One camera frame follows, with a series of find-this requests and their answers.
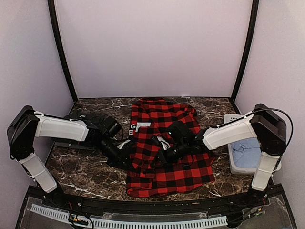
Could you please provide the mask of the red black plaid shirt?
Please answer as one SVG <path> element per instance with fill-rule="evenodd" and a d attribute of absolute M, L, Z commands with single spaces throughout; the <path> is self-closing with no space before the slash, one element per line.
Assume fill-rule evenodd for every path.
<path fill-rule="evenodd" d="M 188 104 L 144 98 L 132 105 L 129 136 L 134 171 L 127 172 L 130 197 L 188 193 L 214 182 L 214 155 L 203 143 L 197 111 Z"/>

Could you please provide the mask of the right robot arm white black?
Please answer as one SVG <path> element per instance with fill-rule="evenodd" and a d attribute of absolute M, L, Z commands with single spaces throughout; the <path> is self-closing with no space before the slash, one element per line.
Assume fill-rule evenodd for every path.
<path fill-rule="evenodd" d="M 186 155 L 193 156 L 237 141 L 256 138 L 261 156 L 252 179 L 252 189 L 243 197 L 243 203 L 253 207 L 261 200 L 261 191 L 267 188 L 269 179 L 292 140 L 292 136 L 287 135 L 286 122 L 277 113 L 286 114 L 280 109 L 257 104 L 249 113 L 230 122 L 202 129 L 197 134 L 182 121 L 174 122 L 167 128 L 167 133 L 174 141 L 173 146 L 160 135 L 151 137 L 152 144 L 160 148 L 153 165 L 164 167 Z"/>

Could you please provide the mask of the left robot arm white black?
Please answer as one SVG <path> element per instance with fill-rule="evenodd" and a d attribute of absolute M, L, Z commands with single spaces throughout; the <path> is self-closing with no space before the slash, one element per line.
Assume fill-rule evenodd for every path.
<path fill-rule="evenodd" d="M 102 151 L 108 158 L 106 163 L 109 166 L 134 171 L 129 157 L 134 142 L 118 142 L 114 139 L 121 130 L 122 126 L 111 116 L 94 123 L 86 116 L 76 119 L 56 117 L 37 112 L 32 106 L 26 105 L 7 129 L 10 158 L 18 161 L 41 189 L 49 194 L 48 199 L 55 207 L 63 208 L 67 204 L 67 197 L 61 193 L 59 183 L 35 153 L 35 138 L 50 137 L 89 143 Z"/>

